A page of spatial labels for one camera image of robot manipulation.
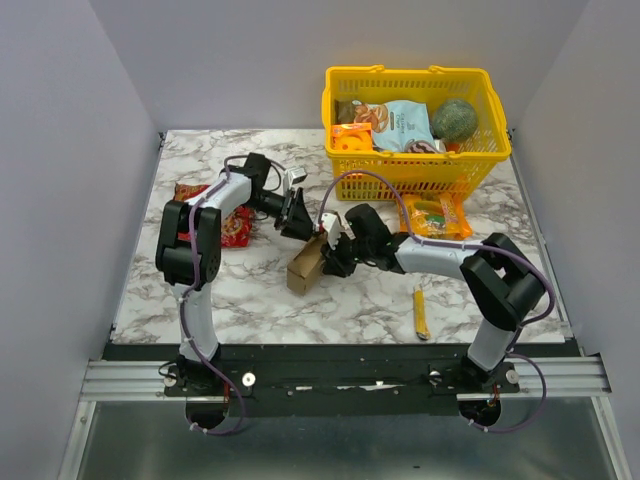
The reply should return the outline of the brown cardboard express box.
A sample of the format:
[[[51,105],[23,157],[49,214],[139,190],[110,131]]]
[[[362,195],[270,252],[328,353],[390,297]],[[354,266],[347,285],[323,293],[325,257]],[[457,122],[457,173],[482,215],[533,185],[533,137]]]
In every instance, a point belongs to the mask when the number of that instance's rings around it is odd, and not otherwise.
[[[322,276],[325,258],[322,247],[327,243],[326,235],[313,237],[291,259],[287,265],[286,285],[293,293],[304,296]]]

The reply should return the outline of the yellow utility knife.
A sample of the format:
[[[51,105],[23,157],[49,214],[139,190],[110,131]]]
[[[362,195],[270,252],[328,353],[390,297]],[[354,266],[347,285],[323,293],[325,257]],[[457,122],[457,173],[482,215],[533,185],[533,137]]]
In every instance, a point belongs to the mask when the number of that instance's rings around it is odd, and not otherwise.
[[[420,287],[416,287],[413,292],[413,313],[417,338],[421,341],[428,341],[431,334],[427,325],[424,292]]]

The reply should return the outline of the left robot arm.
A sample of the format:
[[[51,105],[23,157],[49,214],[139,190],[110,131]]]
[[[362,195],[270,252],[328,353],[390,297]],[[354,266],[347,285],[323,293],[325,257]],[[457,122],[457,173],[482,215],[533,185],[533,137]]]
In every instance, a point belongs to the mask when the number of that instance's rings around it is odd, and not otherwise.
[[[187,382],[201,395],[214,393],[222,380],[212,364],[219,347],[212,319],[211,284],[221,264],[224,221],[239,207],[274,220],[281,236],[308,241],[314,226],[299,186],[302,167],[284,168],[258,153],[232,155],[219,177],[203,192],[164,206],[155,264],[171,286],[179,310],[179,354],[194,364]]]

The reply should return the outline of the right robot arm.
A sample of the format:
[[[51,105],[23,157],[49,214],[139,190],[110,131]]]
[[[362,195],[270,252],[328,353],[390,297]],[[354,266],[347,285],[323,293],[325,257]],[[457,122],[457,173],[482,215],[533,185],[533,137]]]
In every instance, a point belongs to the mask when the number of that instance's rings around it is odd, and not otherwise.
[[[435,274],[464,281],[483,316],[461,360],[460,379],[480,392],[496,380],[496,370],[523,326],[525,317],[546,291],[544,277],[503,234],[463,244],[416,240],[407,232],[391,232],[368,204],[346,213],[352,233],[344,232],[335,214],[324,213],[319,229],[327,235],[322,247],[323,273],[346,278],[359,264],[397,274]]]

